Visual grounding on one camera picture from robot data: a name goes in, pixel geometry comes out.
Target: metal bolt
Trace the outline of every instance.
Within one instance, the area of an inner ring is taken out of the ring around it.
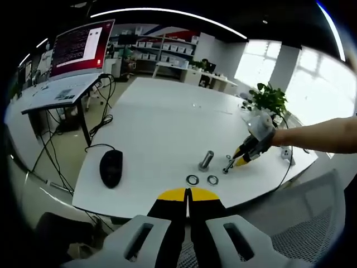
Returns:
[[[209,164],[214,156],[213,151],[208,151],[205,158],[201,163],[199,163],[199,170],[202,172],[207,172],[209,169]]]

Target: white cabinet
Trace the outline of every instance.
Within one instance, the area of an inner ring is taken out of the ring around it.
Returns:
[[[182,71],[181,82],[198,87],[201,79],[201,73],[194,70]]]

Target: small metal part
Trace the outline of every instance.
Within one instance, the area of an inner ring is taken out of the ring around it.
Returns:
[[[189,186],[196,186],[200,182],[200,179],[196,175],[189,175],[186,177],[186,182]]]
[[[208,151],[205,158],[201,163],[199,163],[199,170],[202,172],[207,172],[209,169],[209,164],[214,156],[213,151]]]
[[[207,182],[211,186],[216,186],[218,184],[218,181],[219,181],[218,178],[214,175],[209,175],[207,177]]]
[[[233,167],[234,161],[235,161],[235,159],[230,160],[228,165],[225,168],[223,168],[223,170],[222,170],[223,174],[228,173],[229,169]]]

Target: window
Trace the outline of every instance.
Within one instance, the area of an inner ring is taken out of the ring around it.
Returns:
[[[286,90],[286,107],[305,126],[350,117],[354,113],[356,91],[357,78],[349,68],[303,47]]]
[[[258,83],[268,83],[272,76],[281,42],[250,41],[244,49],[234,78],[256,88]]]

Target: metal washer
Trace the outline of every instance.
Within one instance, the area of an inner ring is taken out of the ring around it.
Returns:
[[[196,185],[198,185],[198,183],[200,182],[200,179],[199,179],[199,177],[197,177],[196,175],[189,175],[189,176],[186,177],[186,182],[187,182],[187,184],[188,184],[189,186],[196,186]]]
[[[209,175],[207,177],[207,182],[211,186],[216,186],[218,184],[218,181],[219,181],[218,178],[214,175]]]

